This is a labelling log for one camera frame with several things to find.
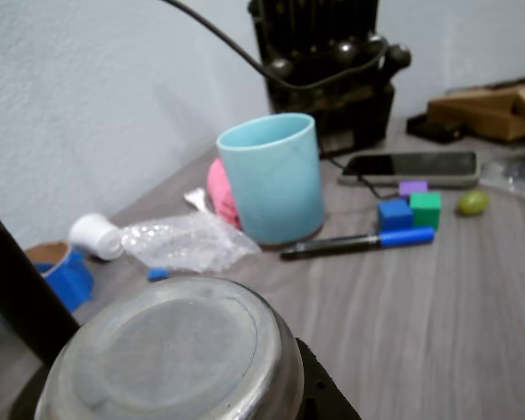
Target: stainless steel bowl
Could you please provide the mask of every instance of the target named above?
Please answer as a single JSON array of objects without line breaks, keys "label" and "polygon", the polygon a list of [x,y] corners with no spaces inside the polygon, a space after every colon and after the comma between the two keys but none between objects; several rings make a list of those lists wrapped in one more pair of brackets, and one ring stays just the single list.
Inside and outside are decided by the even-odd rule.
[{"label": "stainless steel bowl", "polygon": [[59,355],[36,420],[293,420],[304,389],[296,341],[237,283],[155,283],[85,324]]}]

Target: purple cube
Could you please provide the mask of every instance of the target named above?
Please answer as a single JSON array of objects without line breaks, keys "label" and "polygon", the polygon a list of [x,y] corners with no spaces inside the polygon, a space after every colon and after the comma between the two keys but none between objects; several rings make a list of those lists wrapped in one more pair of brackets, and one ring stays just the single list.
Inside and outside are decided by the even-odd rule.
[{"label": "purple cube", "polygon": [[414,193],[427,193],[428,182],[427,181],[402,181],[399,183],[399,195],[401,197],[409,197]]}]

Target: black cable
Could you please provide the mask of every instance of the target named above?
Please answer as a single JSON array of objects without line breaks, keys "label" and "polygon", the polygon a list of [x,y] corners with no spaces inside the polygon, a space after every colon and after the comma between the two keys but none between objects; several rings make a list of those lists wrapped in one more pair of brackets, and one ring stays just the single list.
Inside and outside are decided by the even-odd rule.
[{"label": "black cable", "polygon": [[269,72],[264,66],[259,64],[253,57],[251,57],[243,48],[241,48],[235,41],[233,41],[228,35],[226,35],[223,31],[218,29],[214,24],[206,20],[204,17],[202,17],[199,13],[191,9],[190,7],[186,6],[185,4],[182,4],[181,2],[177,0],[160,0],[163,3],[170,4],[171,6],[176,7],[180,11],[184,12],[186,15],[190,16],[194,20],[196,20],[199,24],[203,25],[205,28],[207,28],[211,33],[213,33],[216,37],[221,39],[223,42],[227,44],[232,50],[234,50],[236,53],[238,53],[247,63],[252,66],[260,75],[268,79],[269,81],[272,81],[273,83],[276,83],[278,86],[282,88],[286,88],[289,90],[312,90],[314,88],[321,88],[324,85],[328,85],[330,83],[333,83],[335,81],[339,81],[341,79],[344,79],[348,75],[354,75],[354,74],[360,74],[362,72],[365,72],[371,67],[374,67],[379,63],[380,59],[385,55],[387,52],[387,49],[389,48],[389,44],[384,38],[381,38],[381,50],[377,53],[375,57],[373,57],[370,61],[368,61],[366,64],[363,64],[358,67],[350,68],[347,70],[344,70],[340,73],[336,73],[333,76],[327,77],[323,80],[317,81],[315,83],[311,83],[309,85],[302,85],[302,86],[296,86],[292,85],[278,77],[276,77],[274,74]]}]

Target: black object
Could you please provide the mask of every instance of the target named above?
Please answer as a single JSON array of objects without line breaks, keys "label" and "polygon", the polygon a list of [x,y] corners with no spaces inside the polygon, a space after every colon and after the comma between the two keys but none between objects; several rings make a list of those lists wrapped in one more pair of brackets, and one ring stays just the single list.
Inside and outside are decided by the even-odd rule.
[{"label": "black object", "polygon": [[[290,84],[328,80],[373,62],[366,71],[345,74],[337,82],[308,92],[286,90],[267,79],[276,112],[305,112],[315,117],[319,134],[351,130],[353,141],[324,144],[322,158],[374,145],[385,137],[395,90],[390,81],[408,67],[410,52],[375,34],[377,0],[251,0],[262,63]],[[383,64],[376,62],[384,55]]]},{"label": "black object", "polygon": [[283,260],[297,260],[312,256],[330,256],[346,252],[379,249],[381,238],[377,234],[357,234],[331,239],[298,242],[280,253]]},{"label": "black object", "polygon": [[433,122],[428,120],[427,114],[409,118],[406,122],[406,132],[437,144],[454,143],[468,134],[463,123]]},{"label": "black object", "polygon": [[0,313],[48,366],[80,328],[1,221]]},{"label": "black object", "polygon": [[304,399],[297,420],[361,420],[309,347],[296,339],[304,363]]}]

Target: pen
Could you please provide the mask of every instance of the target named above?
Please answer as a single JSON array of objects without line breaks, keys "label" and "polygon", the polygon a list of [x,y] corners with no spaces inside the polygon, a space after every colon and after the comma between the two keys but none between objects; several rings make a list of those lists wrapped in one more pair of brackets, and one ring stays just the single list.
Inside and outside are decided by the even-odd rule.
[{"label": "pen", "polygon": [[433,227],[412,227],[410,229],[380,232],[379,234],[357,234],[339,238],[319,239],[316,241],[298,242],[282,251],[284,260],[311,258],[343,254],[346,252],[362,252],[372,249],[403,247],[418,243],[432,242]]}]

